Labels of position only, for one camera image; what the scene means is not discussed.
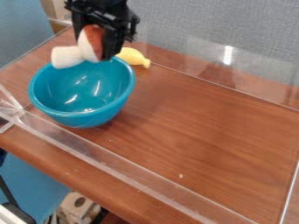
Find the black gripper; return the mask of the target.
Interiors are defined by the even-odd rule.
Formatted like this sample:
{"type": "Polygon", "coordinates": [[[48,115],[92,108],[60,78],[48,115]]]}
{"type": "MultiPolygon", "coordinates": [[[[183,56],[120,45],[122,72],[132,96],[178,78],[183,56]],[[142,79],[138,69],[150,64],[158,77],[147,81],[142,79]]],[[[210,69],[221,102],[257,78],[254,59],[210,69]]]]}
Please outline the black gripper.
{"type": "Polygon", "coordinates": [[[66,0],[64,8],[71,12],[75,39],[86,25],[103,27],[103,60],[120,53],[123,44],[136,39],[140,17],[127,5],[127,0],[66,0]]]}

